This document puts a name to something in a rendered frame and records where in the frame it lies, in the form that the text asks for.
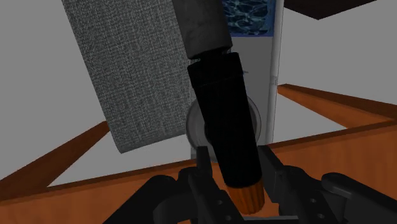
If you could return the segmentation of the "grey textured robot stand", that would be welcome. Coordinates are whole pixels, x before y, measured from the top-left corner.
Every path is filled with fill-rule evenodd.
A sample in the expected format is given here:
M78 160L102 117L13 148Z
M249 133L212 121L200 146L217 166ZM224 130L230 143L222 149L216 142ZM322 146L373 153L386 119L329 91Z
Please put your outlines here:
M119 152L185 133L192 89L172 0L61 0Z

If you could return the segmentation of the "grey door with white frame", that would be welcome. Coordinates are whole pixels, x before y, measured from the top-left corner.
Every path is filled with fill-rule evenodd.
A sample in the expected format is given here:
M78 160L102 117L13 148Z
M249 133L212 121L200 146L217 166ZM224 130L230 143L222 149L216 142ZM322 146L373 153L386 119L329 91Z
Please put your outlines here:
M260 145L269 144L274 138L283 12L284 0L277 0L272 37L232 37L232 51L240 55Z

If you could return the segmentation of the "blue patterned wall picture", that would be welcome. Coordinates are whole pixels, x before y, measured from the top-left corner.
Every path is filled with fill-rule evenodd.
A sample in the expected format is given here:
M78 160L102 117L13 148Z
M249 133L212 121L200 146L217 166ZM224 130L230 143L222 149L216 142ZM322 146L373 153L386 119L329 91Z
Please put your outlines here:
M272 37L277 0L221 0L231 37Z

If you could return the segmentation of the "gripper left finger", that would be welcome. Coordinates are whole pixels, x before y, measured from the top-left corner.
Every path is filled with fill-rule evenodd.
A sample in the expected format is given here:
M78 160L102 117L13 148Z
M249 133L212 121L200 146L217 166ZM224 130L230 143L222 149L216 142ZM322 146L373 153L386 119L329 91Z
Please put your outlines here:
M226 191L212 177L206 146L196 149L197 164L181 169L178 178L153 176L104 224L244 224Z

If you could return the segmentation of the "orange wooden table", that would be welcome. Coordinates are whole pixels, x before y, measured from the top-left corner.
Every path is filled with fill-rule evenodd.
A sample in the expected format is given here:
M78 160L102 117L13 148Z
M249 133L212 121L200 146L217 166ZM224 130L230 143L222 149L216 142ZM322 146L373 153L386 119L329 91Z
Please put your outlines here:
M278 93L342 130L271 144L279 159L314 178L340 172L397 199L397 105L283 84ZM176 177L184 160L54 185L108 133L102 122L0 180L0 224L102 224L150 177Z

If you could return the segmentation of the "black cylinder with orange cap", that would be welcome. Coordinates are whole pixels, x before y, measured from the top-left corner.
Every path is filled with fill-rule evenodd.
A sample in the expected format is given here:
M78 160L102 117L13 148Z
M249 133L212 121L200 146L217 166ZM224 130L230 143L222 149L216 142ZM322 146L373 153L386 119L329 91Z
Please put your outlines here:
M239 54L221 0L171 0L190 82L232 201L243 214L265 203L262 173Z

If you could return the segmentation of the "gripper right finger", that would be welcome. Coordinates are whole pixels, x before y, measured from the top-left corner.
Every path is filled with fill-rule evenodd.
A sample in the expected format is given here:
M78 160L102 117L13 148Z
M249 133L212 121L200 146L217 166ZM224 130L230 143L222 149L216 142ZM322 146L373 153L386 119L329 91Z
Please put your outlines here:
M397 224L397 200L337 172L316 180L284 165L268 146L258 154L267 195L296 224Z

